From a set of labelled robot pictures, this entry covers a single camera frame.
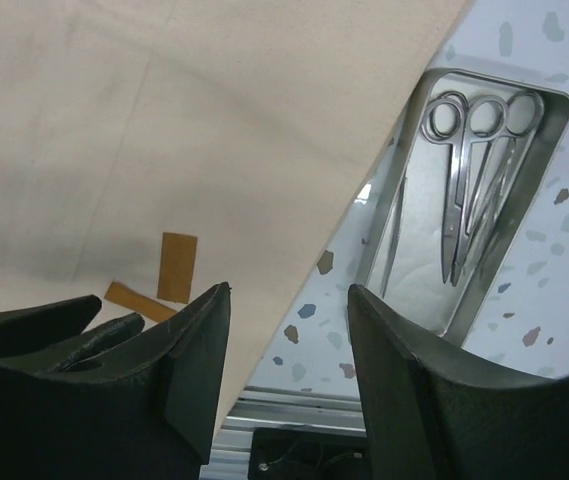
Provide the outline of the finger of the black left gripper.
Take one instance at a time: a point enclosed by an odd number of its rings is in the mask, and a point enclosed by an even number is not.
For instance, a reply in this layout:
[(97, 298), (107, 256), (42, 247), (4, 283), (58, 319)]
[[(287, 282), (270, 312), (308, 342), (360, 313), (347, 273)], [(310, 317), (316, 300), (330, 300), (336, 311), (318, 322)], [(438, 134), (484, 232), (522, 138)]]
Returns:
[(64, 372), (81, 361), (104, 353), (142, 332), (145, 321), (138, 313), (107, 321), (48, 349), (48, 371)]
[(100, 311), (87, 295), (46, 305), (0, 312), (0, 355), (23, 355), (79, 335)]

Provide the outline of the brown bandage strip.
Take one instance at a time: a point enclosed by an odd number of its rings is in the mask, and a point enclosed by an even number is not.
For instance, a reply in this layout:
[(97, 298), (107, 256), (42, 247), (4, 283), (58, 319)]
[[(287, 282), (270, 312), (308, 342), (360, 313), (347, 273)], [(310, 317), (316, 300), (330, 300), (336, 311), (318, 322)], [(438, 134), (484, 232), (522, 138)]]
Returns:
[(164, 232), (162, 234), (157, 297), (187, 304), (190, 301), (195, 269), (195, 236)]
[(132, 310), (155, 323), (164, 322), (177, 314), (175, 309), (142, 295), (118, 281), (113, 281), (109, 285), (104, 299), (120, 307)]

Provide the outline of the steel surgical scissors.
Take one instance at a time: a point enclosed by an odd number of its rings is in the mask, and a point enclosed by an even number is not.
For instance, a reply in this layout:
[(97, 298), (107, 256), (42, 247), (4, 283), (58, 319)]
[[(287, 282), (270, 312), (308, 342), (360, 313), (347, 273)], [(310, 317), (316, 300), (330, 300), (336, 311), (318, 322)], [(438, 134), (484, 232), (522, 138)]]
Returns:
[[(446, 107), (453, 113), (453, 127), (448, 132), (439, 130), (436, 113)], [(458, 199), (460, 174), (460, 153), (463, 146), (465, 124), (468, 113), (466, 97), (454, 91), (444, 92), (426, 106), (420, 124), (422, 136), (431, 144), (449, 147), (448, 166), (445, 179), (444, 207), (440, 240), (440, 263), (442, 282), (456, 286), (459, 281), (456, 255), (462, 222), (462, 201)]]

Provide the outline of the steel hemostat forceps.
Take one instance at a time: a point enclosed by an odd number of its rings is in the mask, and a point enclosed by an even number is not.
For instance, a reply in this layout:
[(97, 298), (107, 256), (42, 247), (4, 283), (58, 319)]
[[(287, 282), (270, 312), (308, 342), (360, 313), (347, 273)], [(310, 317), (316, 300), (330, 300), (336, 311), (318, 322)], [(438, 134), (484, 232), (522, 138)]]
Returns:
[[(544, 104), (533, 91), (521, 91), (509, 100), (485, 95), (473, 101), (461, 93), (448, 92), (441, 100), (457, 112), (454, 129), (439, 139), (450, 145), (441, 239), (442, 278), (457, 285), (479, 232), (494, 225), (517, 141), (536, 129)], [(512, 105), (520, 100), (532, 103), (533, 116), (525, 129), (514, 131), (508, 126), (508, 117)], [(496, 112), (496, 122), (490, 131), (476, 131), (473, 117), (484, 107)]]

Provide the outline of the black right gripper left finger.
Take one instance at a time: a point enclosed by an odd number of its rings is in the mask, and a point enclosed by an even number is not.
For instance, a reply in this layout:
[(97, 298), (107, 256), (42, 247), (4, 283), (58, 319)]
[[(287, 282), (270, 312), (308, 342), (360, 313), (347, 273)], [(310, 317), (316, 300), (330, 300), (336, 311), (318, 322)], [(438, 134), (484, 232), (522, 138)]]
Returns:
[(208, 464), (231, 289), (64, 372), (0, 355), (0, 479), (196, 479)]

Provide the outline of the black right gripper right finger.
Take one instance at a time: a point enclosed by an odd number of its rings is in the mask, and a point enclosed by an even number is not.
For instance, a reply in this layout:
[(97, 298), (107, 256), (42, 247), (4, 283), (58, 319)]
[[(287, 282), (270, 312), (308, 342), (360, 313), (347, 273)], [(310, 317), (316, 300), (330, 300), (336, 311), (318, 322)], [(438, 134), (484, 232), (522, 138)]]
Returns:
[(469, 353), (348, 291), (356, 377), (376, 479), (569, 479), (569, 375)]

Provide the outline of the short steel tweezers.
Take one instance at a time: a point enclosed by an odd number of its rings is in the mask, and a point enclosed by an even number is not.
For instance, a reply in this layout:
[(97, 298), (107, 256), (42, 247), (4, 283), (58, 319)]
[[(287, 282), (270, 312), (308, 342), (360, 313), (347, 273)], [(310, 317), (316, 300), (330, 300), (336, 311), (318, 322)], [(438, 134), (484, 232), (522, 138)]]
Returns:
[(491, 143), (484, 155), (478, 179), (472, 193), (470, 216), (467, 220), (469, 245), (473, 246), (483, 228), (495, 221), (500, 196), (510, 169), (517, 141), (508, 138), (498, 146)]

